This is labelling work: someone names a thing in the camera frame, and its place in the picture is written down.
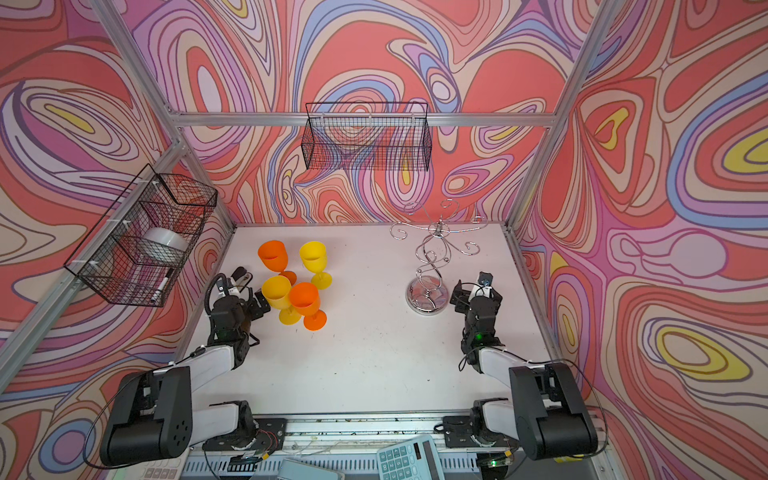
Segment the orange wine glass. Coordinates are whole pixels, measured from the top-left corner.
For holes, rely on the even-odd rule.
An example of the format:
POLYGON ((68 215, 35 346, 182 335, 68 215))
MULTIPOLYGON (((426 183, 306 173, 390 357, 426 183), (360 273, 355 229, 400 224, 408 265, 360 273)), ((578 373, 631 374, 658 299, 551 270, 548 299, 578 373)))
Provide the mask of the orange wine glass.
POLYGON ((294 309, 304 318, 303 323, 309 331, 319 331, 327 323, 327 315, 321 309, 318 288, 308 282, 297 283, 289 293, 289 300, 294 309))
POLYGON ((258 248, 257 254, 268 270, 287 278, 291 285, 296 284, 296 273, 287 269, 289 258, 283 242, 267 241, 258 248))

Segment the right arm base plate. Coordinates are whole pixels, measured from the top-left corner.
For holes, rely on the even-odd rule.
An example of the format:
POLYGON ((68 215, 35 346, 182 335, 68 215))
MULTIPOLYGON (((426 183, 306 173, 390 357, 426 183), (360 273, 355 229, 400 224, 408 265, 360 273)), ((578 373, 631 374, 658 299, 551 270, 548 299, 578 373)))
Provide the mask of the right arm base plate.
POLYGON ((519 441, 507 435, 492 432, 477 415, 444 416, 433 427, 433 433, 441 435, 448 448, 511 448, 516 450, 519 441))

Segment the yellow wine glass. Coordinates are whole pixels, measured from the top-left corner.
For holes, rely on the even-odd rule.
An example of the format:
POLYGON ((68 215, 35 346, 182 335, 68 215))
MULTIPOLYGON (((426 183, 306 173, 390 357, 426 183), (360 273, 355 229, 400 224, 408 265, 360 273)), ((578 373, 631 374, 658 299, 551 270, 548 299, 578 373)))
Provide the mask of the yellow wine glass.
POLYGON ((288 278, 277 275, 267 279, 261 287, 261 293, 271 307, 278 310, 278 318, 284 325, 294 325, 301 315, 290 301, 292 285, 288 278))
POLYGON ((319 290, 331 286, 333 278, 326 271, 328 257, 326 246, 319 241, 310 241, 301 246, 299 256, 304 267, 313 274, 311 283, 319 290))

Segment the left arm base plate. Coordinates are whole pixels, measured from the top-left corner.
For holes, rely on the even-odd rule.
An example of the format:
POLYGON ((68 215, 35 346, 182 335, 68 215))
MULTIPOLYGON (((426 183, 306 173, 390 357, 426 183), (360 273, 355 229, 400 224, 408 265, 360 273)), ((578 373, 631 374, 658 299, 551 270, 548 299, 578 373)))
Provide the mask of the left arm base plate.
POLYGON ((263 417, 253 420, 253 427, 238 426, 233 432, 215 436, 203 443, 206 452, 269 453, 281 450, 287 427, 287 419, 263 417))

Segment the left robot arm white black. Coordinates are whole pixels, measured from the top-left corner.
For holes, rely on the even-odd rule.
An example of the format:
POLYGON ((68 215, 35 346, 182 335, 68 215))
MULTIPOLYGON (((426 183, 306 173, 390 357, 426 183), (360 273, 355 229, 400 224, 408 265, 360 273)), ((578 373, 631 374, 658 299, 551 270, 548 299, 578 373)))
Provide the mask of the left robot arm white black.
POLYGON ((206 384, 239 368, 259 345, 251 324, 269 313, 244 267, 217 274, 208 284, 204 312, 209 334, 204 345, 166 367, 126 375, 120 382, 99 447, 109 469, 177 458, 207 441, 248 450, 257 423, 245 400, 194 409, 193 396, 206 384))

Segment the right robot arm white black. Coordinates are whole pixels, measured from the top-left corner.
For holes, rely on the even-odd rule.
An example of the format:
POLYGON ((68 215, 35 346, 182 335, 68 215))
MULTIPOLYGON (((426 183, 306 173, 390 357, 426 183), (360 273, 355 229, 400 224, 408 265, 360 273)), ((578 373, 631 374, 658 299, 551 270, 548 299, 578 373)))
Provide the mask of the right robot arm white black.
POLYGON ((473 402, 473 440, 492 446, 512 439, 532 460, 598 454, 597 428, 571 366, 564 360, 528 360, 508 350, 496 336, 501 303, 489 280, 459 281, 451 293, 450 304, 464 316, 458 368, 471 367, 509 390, 506 397, 473 402))

